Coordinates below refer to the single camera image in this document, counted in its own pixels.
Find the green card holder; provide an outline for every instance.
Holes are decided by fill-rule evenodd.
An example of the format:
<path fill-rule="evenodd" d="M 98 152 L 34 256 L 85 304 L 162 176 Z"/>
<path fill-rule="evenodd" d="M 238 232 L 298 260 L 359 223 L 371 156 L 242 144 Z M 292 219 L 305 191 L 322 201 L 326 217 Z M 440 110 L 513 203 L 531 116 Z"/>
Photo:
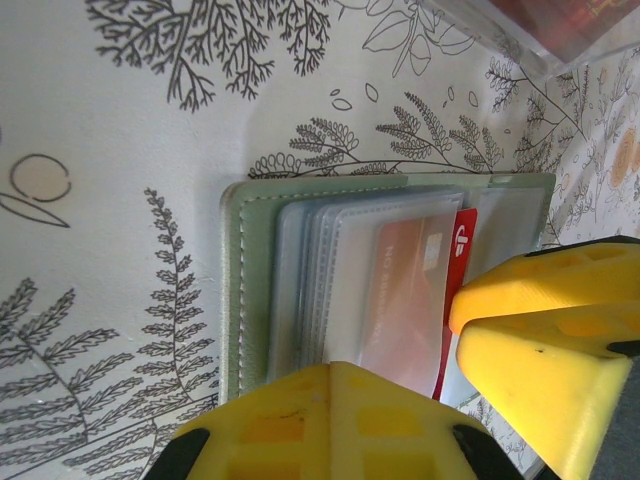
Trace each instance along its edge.
<path fill-rule="evenodd" d="M 544 188 L 544 214 L 533 220 L 537 222 L 537 231 L 542 232 L 555 176 L 415 173 L 252 180 L 227 189 L 221 200 L 224 275 L 220 335 L 222 403 L 253 390 L 266 380 L 272 270 L 280 210 L 300 200 L 435 185 L 465 190 Z"/>

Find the clear plastic box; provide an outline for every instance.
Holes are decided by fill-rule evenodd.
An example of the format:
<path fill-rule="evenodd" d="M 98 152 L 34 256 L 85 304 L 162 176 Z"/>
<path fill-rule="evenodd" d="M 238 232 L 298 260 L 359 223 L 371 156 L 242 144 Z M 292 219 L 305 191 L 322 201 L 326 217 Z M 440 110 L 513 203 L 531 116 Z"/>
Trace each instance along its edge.
<path fill-rule="evenodd" d="M 421 1 L 536 77 L 640 45 L 640 0 Z"/>

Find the card holder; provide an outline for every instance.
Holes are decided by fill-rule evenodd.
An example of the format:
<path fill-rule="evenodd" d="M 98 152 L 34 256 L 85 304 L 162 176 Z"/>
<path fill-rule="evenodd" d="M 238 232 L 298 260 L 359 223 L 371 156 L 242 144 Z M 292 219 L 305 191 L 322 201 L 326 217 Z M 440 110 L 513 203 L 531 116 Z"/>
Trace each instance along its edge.
<path fill-rule="evenodd" d="M 256 180 L 232 185 L 223 212 L 223 295 L 220 399 L 226 402 L 267 378 L 272 270 L 277 216 L 286 205 L 336 195 L 394 191 L 410 186 L 542 188 L 544 207 L 531 219 L 539 234 L 555 185 L 551 174 L 408 174 Z"/>

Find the stitching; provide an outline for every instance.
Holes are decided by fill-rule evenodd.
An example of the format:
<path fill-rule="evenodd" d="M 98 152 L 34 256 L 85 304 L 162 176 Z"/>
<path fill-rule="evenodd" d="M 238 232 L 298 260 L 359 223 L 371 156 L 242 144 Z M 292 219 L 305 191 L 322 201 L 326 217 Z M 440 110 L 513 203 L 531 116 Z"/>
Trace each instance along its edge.
<path fill-rule="evenodd" d="M 376 192 L 383 190 L 398 190 L 404 188 L 405 185 L 398 185 L 395 187 L 373 187 L 373 188 L 359 188 L 356 190 L 338 190 L 334 192 L 316 192 L 316 193 L 295 193 L 293 195 L 275 195 L 269 197 L 253 197 L 243 200 L 240 204 L 240 322 L 238 324 L 238 391 L 242 393 L 242 369 L 244 366 L 244 330 L 245 330 L 245 278 L 244 278 L 244 259 L 245 259 L 245 236 L 244 236 L 244 208 L 247 204 L 257 201 L 270 201 L 270 200 L 285 200 L 285 199 L 298 199 L 298 198 L 313 198 L 321 197 L 325 195 L 342 195 L 346 193 L 364 193 L 364 192 Z"/>

